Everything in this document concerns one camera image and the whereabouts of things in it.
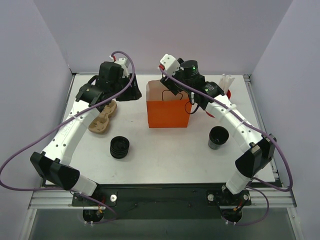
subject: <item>white table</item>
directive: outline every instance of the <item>white table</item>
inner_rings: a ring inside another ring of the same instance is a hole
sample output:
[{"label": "white table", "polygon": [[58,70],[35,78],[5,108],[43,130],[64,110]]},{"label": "white table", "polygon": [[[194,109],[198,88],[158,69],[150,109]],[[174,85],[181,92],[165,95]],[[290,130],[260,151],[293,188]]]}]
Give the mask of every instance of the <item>white table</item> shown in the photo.
[{"label": "white table", "polygon": [[[64,119],[79,88],[91,77],[75,76]],[[244,78],[242,75],[234,77],[230,100],[251,124],[258,126]],[[225,183],[236,170],[235,161],[242,152],[232,137],[219,150],[208,147],[209,132],[218,122],[201,108],[190,116],[187,128],[149,128],[146,84],[160,78],[160,75],[138,75],[142,98],[117,102],[116,114],[110,119],[105,134],[87,130],[70,166],[99,184]],[[219,83],[220,76],[206,75],[205,79]],[[130,141],[128,155],[123,159],[115,159],[110,154],[110,141],[116,136]],[[258,177],[267,182],[275,181],[270,164]]]}]

